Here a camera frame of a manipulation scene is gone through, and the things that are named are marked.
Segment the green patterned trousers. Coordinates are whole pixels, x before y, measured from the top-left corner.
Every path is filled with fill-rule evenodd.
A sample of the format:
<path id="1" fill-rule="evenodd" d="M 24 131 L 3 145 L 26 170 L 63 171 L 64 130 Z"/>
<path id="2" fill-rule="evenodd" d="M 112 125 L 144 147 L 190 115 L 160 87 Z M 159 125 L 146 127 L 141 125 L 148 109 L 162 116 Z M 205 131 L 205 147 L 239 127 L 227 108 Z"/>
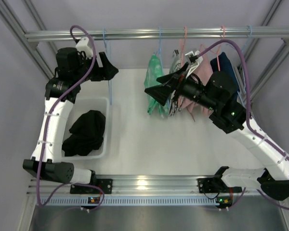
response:
<path id="1" fill-rule="evenodd" d="M 156 54 L 153 54 L 148 63 L 148 68 L 147 68 L 146 76 L 144 80 L 144 87 L 149 88 L 152 86 L 159 85 L 159 83 L 157 82 L 157 78 L 163 75 L 164 73 L 163 73 L 163 69 L 161 65 L 161 60 Z M 147 94 L 147 99 L 148 99 L 147 113 L 149 115 L 152 115 L 152 113 L 155 110 L 157 110 L 161 118 L 165 118 L 168 116 L 169 107 L 167 104 L 165 106 L 162 106 L 148 94 Z"/>

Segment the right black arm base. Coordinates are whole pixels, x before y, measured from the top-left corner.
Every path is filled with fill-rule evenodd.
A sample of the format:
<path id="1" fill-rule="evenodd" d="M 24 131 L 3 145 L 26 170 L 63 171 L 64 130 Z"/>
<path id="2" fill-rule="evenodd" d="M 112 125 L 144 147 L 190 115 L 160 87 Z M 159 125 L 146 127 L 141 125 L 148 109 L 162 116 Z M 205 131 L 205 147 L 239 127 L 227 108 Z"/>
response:
<path id="1" fill-rule="evenodd" d="M 241 187 L 229 188 L 226 184 L 218 178 L 199 178 L 197 180 L 200 193 L 241 193 Z"/>

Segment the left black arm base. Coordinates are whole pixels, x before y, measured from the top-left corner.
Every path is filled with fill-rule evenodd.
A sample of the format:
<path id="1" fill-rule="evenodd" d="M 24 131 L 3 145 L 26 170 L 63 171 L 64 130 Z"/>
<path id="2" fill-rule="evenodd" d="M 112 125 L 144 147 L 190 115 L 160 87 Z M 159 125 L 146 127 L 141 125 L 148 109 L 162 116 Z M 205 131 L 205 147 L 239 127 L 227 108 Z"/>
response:
<path id="1" fill-rule="evenodd" d="M 101 189 L 105 194 L 112 193 L 113 180 L 112 179 L 96 179 L 90 185 L 96 186 Z M 70 194 L 99 194 L 101 193 L 98 189 L 88 187 L 88 186 L 79 186 L 71 185 Z"/>

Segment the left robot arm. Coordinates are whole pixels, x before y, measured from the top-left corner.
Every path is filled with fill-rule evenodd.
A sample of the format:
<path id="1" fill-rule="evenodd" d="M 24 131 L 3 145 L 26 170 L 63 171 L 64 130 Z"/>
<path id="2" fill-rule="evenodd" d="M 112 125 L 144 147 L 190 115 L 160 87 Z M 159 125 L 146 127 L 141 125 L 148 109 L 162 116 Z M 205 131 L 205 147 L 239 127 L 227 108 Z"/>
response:
<path id="1" fill-rule="evenodd" d="M 104 140 L 106 117 L 95 110 L 81 115 L 69 131 L 71 136 L 64 139 L 69 114 L 81 90 L 81 83 L 88 80 L 108 81 L 118 73 L 105 52 L 100 52 L 99 57 L 101 66 L 92 51 L 72 47 L 58 50 L 54 77 L 45 87 L 45 109 L 39 139 L 31 158 L 23 161 L 23 169 L 36 179 L 63 184 L 95 184 L 93 170 L 78 169 L 70 162 L 63 162 L 61 156 L 84 156 L 100 148 Z"/>

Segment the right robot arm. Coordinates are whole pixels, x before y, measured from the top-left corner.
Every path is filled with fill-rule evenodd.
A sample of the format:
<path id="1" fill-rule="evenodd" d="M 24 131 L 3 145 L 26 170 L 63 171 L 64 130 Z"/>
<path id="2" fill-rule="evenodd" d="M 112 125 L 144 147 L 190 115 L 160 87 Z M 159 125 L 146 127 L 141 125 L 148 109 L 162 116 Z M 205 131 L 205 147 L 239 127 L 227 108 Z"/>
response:
<path id="1" fill-rule="evenodd" d="M 214 72 L 207 84 L 185 64 L 177 72 L 159 77 L 145 93 L 164 105 L 171 94 L 183 96 L 212 111 L 209 119 L 232 136 L 262 164 L 259 169 L 220 167 L 208 181 L 219 192 L 233 187 L 254 188 L 277 201 L 289 197 L 289 155 L 257 125 L 246 108 L 234 99 L 236 85 L 224 72 Z"/>

